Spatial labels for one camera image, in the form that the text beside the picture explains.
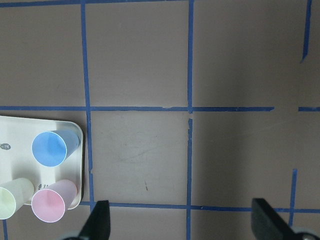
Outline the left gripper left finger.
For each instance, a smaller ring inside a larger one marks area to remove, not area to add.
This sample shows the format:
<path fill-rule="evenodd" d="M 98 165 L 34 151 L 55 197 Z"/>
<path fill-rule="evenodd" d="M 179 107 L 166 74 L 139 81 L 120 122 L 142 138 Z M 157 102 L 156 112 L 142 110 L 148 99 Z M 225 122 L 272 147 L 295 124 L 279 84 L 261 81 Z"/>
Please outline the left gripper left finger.
<path fill-rule="evenodd" d="M 111 234 L 110 204 L 100 200 L 78 234 L 79 240 L 108 240 Z"/>

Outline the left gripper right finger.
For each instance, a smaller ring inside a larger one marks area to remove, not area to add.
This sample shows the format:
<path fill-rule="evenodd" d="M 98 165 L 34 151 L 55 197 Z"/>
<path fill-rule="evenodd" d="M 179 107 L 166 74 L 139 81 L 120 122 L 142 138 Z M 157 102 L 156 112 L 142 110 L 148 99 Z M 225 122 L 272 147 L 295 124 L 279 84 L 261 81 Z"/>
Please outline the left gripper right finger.
<path fill-rule="evenodd" d="M 264 198 L 251 201 L 251 230 L 256 240 L 307 240 L 305 232 L 294 232 Z"/>

